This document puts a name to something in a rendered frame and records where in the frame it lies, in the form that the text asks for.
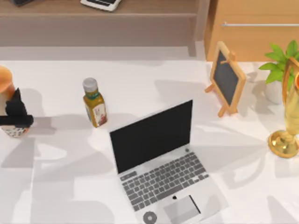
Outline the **silver open laptop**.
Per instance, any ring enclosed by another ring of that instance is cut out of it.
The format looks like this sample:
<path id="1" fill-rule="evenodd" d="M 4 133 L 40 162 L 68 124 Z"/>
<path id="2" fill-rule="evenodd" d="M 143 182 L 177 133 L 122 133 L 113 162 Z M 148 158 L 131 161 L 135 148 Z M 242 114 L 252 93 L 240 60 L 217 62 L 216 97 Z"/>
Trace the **silver open laptop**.
<path id="1" fill-rule="evenodd" d="M 138 224 L 200 224 L 227 207 L 190 145 L 192 106 L 174 104 L 109 134 Z"/>

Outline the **yellow bottle with grey cap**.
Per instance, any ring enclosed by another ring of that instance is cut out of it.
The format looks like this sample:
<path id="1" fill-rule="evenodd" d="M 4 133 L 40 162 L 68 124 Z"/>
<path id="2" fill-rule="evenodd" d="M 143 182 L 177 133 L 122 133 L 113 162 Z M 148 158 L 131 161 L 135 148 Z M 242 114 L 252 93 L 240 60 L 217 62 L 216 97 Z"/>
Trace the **yellow bottle with grey cap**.
<path id="1" fill-rule="evenodd" d="M 102 94 L 99 92 L 97 81 L 86 78 L 83 81 L 85 103 L 88 118 L 94 127 L 100 127 L 107 122 L 106 105 Z"/>

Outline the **wooden framed blackboard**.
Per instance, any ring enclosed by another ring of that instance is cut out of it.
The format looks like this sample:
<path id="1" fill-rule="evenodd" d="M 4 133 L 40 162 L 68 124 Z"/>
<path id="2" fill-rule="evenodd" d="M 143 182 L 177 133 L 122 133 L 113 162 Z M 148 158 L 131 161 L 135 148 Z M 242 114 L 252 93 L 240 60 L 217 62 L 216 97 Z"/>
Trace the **wooden framed blackboard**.
<path id="1" fill-rule="evenodd" d="M 205 92 L 214 91 L 221 99 L 222 107 L 218 117 L 225 113 L 237 113 L 237 107 L 246 83 L 246 75 L 236 60 L 236 54 L 229 50 L 223 41 L 216 44 L 214 60 L 210 73 L 211 84 Z"/>

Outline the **wooden open shelf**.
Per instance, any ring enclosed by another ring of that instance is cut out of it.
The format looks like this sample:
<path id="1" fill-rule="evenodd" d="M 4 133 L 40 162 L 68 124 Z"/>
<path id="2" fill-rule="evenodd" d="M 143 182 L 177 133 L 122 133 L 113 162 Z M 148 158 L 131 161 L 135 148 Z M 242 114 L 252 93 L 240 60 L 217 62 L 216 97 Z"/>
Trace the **wooden open shelf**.
<path id="1" fill-rule="evenodd" d="M 196 55 L 212 0 L 120 0 L 112 12 L 80 0 L 0 0 L 0 47 L 186 47 Z"/>

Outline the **white and black device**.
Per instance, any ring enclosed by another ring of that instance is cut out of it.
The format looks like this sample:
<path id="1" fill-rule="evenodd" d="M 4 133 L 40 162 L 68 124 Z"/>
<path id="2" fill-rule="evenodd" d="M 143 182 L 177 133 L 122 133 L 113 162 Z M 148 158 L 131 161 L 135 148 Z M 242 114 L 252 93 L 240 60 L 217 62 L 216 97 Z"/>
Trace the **white and black device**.
<path id="1" fill-rule="evenodd" d="M 80 3 L 88 7 L 112 12 L 118 7 L 121 1 L 122 0 L 80 0 Z"/>

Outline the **wooden cupboard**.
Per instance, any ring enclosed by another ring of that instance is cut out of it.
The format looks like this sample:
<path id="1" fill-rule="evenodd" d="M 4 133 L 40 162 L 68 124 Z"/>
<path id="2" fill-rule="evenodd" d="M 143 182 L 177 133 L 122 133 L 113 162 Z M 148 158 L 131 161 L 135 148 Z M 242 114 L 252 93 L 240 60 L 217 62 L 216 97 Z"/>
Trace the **wooden cupboard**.
<path id="1" fill-rule="evenodd" d="M 299 23 L 299 0 L 210 0 L 204 46 L 206 60 L 214 59 L 216 43 L 223 41 L 241 62 L 266 61 L 270 44 L 286 50 L 299 44 L 299 27 L 223 27 L 227 23 Z"/>

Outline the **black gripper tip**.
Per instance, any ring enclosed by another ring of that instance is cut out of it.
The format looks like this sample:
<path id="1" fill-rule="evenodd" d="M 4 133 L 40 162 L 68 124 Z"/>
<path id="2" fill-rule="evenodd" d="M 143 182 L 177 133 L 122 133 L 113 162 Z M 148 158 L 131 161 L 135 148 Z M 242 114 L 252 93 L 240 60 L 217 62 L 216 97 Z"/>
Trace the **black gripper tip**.
<path id="1" fill-rule="evenodd" d="M 21 92 L 17 88 L 10 100 L 6 101 L 6 115 L 0 115 L 0 126 L 15 126 L 29 128 L 34 122 L 31 114 L 27 113 L 25 104 L 21 100 Z"/>

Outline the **green plant in white pot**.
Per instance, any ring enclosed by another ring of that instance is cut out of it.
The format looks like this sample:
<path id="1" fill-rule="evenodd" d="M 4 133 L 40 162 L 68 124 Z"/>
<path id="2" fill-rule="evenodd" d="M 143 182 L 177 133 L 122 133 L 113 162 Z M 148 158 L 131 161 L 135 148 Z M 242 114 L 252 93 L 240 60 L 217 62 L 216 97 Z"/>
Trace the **green plant in white pot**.
<path id="1" fill-rule="evenodd" d="M 299 44 L 296 40 L 291 40 L 286 50 L 277 44 L 270 44 L 271 52 L 265 53 L 266 58 L 271 59 L 272 62 L 266 62 L 259 67 L 259 70 L 268 71 L 269 74 L 265 80 L 265 96 L 266 98 L 276 104 L 282 104 L 282 78 L 285 71 L 287 59 L 295 58 L 299 62 Z"/>

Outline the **gold trophy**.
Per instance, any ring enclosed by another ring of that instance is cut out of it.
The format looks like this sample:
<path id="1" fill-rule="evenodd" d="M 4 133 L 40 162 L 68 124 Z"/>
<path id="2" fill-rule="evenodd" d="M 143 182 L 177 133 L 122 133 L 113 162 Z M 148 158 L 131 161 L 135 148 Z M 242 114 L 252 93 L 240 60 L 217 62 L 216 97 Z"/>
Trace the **gold trophy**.
<path id="1" fill-rule="evenodd" d="M 287 60 L 282 78 L 285 130 L 277 130 L 268 137 L 269 149 L 279 157 L 292 158 L 299 152 L 299 62 Z"/>

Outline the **dark object on shelf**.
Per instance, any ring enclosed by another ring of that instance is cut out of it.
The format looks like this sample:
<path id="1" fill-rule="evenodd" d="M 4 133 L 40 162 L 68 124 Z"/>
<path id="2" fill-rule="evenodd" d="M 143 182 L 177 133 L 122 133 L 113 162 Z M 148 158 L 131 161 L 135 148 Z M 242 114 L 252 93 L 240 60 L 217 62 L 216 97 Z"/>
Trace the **dark object on shelf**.
<path id="1" fill-rule="evenodd" d="M 40 3 L 44 3 L 45 0 L 11 0 L 11 2 L 16 6 L 16 7 L 24 7 L 28 5 L 36 5 Z"/>

